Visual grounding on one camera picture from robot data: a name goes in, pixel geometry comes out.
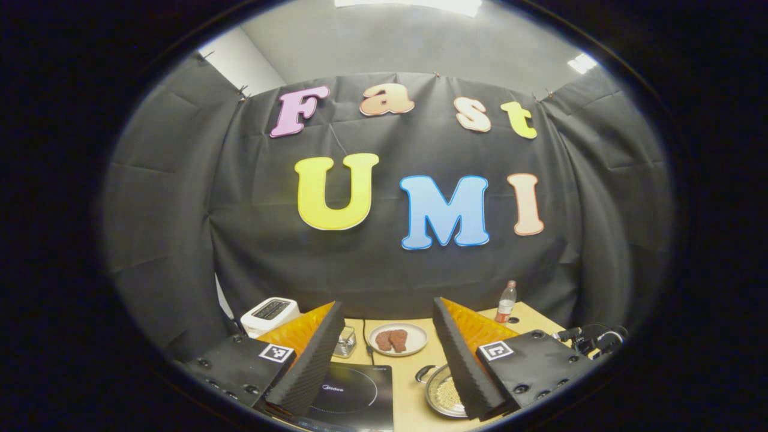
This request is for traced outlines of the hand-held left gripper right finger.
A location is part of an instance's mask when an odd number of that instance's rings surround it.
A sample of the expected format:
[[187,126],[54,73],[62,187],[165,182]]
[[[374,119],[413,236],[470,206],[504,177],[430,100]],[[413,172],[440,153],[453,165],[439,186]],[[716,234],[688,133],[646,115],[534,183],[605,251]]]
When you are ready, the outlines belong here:
[[519,334],[446,298],[434,299],[433,325],[471,419],[485,421],[537,404],[595,366],[543,330]]

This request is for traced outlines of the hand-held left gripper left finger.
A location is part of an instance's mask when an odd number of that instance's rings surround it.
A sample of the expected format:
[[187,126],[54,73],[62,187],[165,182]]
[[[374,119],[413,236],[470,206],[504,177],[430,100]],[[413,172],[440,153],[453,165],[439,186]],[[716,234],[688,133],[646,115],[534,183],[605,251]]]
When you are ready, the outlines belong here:
[[344,326],[342,304],[332,301],[259,337],[229,337],[183,367],[244,407],[291,419],[318,395]]

